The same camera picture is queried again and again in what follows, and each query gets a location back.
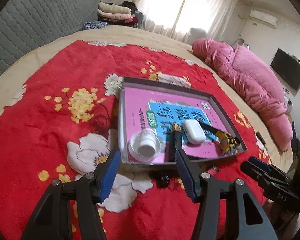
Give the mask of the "white curtain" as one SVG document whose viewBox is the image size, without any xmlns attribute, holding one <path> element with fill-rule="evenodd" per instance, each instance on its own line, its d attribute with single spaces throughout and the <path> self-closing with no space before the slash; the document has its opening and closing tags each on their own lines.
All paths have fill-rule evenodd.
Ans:
<svg viewBox="0 0 300 240">
<path fill-rule="evenodd" d="M 238 0 L 136 0 L 143 29 L 186 42 L 191 29 L 220 40 Z"/>
</svg>

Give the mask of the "beige bed sheet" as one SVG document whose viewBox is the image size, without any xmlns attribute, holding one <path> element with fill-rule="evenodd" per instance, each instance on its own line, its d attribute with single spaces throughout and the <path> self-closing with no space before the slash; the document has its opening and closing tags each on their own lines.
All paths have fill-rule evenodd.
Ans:
<svg viewBox="0 0 300 240">
<path fill-rule="evenodd" d="M 77 40 L 136 44 L 164 50 L 183 59 L 194 61 L 202 68 L 208 67 L 202 60 L 192 54 L 190 45 L 159 34 L 124 26 L 109 26 L 104 29 L 79 31 L 58 38 L 49 44 L 27 53 L 2 74 L 0 77 L 0 113 L 2 113 L 3 108 L 8 105 L 12 97 L 15 96 L 31 75 L 53 58 L 59 51 Z M 293 163 L 293 151 L 287 150 L 286 152 L 280 152 L 271 138 L 267 127 L 258 115 L 224 80 L 217 74 L 213 76 L 217 80 L 219 87 L 221 87 L 237 108 L 247 117 L 252 128 L 261 133 L 267 144 L 271 162 L 282 171 L 287 172 Z"/>
</svg>

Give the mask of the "grey quilted headboard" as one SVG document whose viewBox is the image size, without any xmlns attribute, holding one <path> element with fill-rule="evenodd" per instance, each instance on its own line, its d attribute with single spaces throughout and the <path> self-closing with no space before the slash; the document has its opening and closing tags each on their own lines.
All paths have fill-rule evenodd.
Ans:
<svg viewBox="0 0 300 240">
<path fill-rule="evenodd" d="M 9 0 L 0 12 L 0 76 L 21 57 L 97 19 L 101 0 Z"/>
</svg>

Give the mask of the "pink quilted duvet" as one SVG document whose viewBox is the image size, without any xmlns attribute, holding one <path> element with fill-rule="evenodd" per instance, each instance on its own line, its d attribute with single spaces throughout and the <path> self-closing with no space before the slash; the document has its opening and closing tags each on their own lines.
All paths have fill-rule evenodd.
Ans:
<svg viewBox="0 0 300 240">
<path fill-rule="evenodd" d="M 192 51 L 260 116 L 278 149 L 289 150 L 292 125 L 286 115 L 283 87 L 271 68 L 244 46 L 232 48 L 210 38 L 194 41 Z"/>
</svg>

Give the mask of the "red lighter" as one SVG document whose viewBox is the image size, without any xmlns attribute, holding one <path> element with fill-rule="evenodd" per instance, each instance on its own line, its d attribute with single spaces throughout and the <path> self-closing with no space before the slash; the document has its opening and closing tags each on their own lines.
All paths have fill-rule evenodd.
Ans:
<svg viewBox="0 0 300 240">
<path fill-rule="evenodd" d="M 215 176 L 219 172 L 219 168 L 216 165 L 212 165 L 205 172 L 209 173 L 212 176 Z"/>
</svg>

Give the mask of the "white earbuds case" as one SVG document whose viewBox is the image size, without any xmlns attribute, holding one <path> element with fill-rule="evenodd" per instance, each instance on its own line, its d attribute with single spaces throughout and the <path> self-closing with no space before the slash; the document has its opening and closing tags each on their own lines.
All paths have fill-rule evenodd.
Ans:
<svg viewBox="0 0 300 240">
<path fill-rule="evenodd" d="M 197 120 L 185 120 L 183 122 L 183 129 L 186 134 L 187 140 L 193 145 L 201 145 L 206 139 L 206 135 Z"/>
</svg>

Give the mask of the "folded clothes stack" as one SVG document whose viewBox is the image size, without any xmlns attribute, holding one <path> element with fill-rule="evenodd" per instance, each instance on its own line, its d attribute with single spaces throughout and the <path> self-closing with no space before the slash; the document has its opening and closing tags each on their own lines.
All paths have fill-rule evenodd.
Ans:
<svg viewBox="0 0 300 240">
<path fill-rule="evenodd" d="M 97 8 L 98 20 L 109 25 L 122 25 L 132 28 L 142 28 L 143 13 L 134 2 L 124 1 L 120 5 L 100 2 Z"/>
</svg>

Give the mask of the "yellow black wrist watch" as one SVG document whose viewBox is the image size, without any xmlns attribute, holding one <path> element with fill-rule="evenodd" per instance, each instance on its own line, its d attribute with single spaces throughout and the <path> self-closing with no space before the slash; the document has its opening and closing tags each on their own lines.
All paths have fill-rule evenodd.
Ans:
<svg viewBox="0 0 300 240">
<path fill-rule="evenodd" d="M 237 148 L 240 146 L 240 140 L 237 137 L 233 137 L 230 133 L 216 129 L 200 120 L 198 122 L 203 130 L 212 133 L 218 138 L 219 146 L 224 154 L 234 155 L 236 153 Z"/>
</svg>

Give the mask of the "white medicine bottle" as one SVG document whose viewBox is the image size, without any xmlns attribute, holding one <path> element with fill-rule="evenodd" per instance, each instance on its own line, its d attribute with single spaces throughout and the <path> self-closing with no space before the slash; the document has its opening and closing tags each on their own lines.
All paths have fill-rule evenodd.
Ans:
<svg viewBox="0 0 300 240">
<path fill-rule="evenodd" d="M 143 158 L 150 159 L 156 154 L 157 137 L 153 130 L 144 129 L 138 135 L 137 153 Z"/>
</svg>

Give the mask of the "pink Chinese workbook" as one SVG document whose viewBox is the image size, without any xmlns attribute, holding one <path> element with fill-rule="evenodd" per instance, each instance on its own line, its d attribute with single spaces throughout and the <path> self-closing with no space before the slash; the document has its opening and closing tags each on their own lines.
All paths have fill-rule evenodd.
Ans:
<svg viewBox="0 0 300 240">
<path fill-rule="evenodd" d="M 121 90 L 119 104 L 119 147 L 122 161 L 144 164 L 129 160 L 128 143 L 134 134 L 144 129 L 152 129 L 165 143 L 165 162 L 155 165 L 169 164 L 168 148 L 172 124 L 182 126 L 187 119 L 199 119 L 230 133 L 233 137 L 239 137 L 234 124 L 213 95 L 176 86 L 125 86 Z"/>
</svg>

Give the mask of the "blue patterned cloth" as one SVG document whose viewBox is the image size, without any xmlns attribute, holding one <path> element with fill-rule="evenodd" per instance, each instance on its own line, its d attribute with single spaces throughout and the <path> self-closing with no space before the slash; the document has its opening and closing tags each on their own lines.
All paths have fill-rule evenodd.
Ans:
<svg viewBox="0 0 300 240">
<path fill-rule="evenodd" d="M 108 26 L 107 22 L 102 21 L 86 21 L 82 25 L 82 30 L 103 29 Z"/>
</svg>

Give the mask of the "white plastic jar lid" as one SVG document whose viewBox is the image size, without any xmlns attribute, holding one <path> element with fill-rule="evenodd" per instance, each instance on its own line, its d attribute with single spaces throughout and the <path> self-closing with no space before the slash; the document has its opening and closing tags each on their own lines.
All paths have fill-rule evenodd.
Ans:
<svg viewBox="0 0 300 240">
<path fill-rule="evenodd" d="M 128 157 L 131 162 L 150 165 L 163 164 L 165 162 L 165 143 L 152 129 L 145 129 L 130 138 Z"/>
</svg>

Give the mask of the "red floral blanket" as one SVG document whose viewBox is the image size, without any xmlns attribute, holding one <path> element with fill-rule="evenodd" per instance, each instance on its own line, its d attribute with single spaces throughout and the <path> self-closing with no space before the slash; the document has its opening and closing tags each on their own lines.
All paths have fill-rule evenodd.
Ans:
<svg viewBox="0 0 300 240">
<path fill-rule="evenodd" d="M 257 146 L 251 122 L 222 91 L 212 72 L 190 60 L 135 45 L 92 45 L 76 41 L 30 77 L 22 99 L 0 115 L 0 232 L 20 239 L 41 195 L 53 179 L 69 182 L 76 174 L 70 153 L 93 164 L 106 160 L 116 139 L 117 99 L 122 77 L 158 80 L 157 74 L 181 77 L 194 89 L 213 94 L 225 107 L 247 145 L 247 152 L 217 164 L 217 178 L 247 179 L 257 200 L 263 191 L 239 165 L 249 156 L 271 164 Z M 120 213 L 99 208 L 107 239 L 190 239 L 198 204 L 187 198 L 180 178 L 160 189 L 148 175 L 132 174 L 111 203 Z"/>
</svg>

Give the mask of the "grey cardboard box tray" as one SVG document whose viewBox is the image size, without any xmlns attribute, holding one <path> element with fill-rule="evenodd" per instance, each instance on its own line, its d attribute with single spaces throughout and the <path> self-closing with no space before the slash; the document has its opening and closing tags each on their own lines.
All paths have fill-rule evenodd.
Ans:
<svg viewBox="0 0 300 240">
<path fill-rule="evenodd" d="M 172 124 L 182 125 L 186 119 L 199 119 L 240 141 L 239 148 L 222 152 L 218 137 L 209 131 L 201 145 L 192 145 L 183 135 L 185 152 L 195 163 L 223 159 L 247 151 L 247 147 L 218 100 L 209 93 L 158 81 L 124 77 L 119 100 L 119 149 L 122 162 L 138 166 L 173 166 L 169 161 Z M 152 130 L 159 140 L 159 151 L 153 157 L 142 157 L 132 146 L 136 135 Z"/>
</svg>

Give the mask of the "black blanket label tag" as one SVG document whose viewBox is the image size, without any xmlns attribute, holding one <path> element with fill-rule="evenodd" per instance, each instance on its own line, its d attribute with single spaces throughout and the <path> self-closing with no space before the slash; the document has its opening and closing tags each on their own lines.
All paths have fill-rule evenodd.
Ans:
<svg viewBox="0 0 300 240">
<path fill-rule="evenodd" d="M 265 142 L 265 140 L 264 140 L 264 138 L 262 137 L 262 135 L 261 135 L 260 132 L 256 132 L 256 137 L 257 137 L 257 139 L 262 143 L 262 145 L 263 145 L 264 147 L 266 147 L 266 142 Z"/>
</svg>

